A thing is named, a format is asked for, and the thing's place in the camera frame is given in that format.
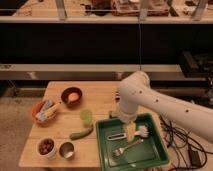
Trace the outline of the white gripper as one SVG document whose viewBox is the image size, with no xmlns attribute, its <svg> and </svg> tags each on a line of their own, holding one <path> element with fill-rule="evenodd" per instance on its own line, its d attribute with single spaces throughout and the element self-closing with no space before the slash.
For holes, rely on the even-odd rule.
<svg viewBox="0 0 213 171">
<path fill-rule="evenodd" d="M 128 142 L 134 139 L 136 131 L 135 121 L 137 118 L 138 105 L 121 99 L 117 105 L 117 116 L 124 124 L 123 129 Z"/>
</svg>

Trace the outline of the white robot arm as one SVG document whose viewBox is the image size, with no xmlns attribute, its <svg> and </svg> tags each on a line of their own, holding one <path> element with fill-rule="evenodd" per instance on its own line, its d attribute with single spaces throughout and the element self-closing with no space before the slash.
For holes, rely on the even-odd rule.
<svg viewBox="0 0 213 171">
<path fill-rule="evenodd" d="M 213 109 L 151 89 L 145 72 L 136 71 L 123 79 L 118 84 L 118 93 L 116 113 L 123 123 L 135 121 L 138 107 L 144 106 L 213 144 Z"/>
</svg>

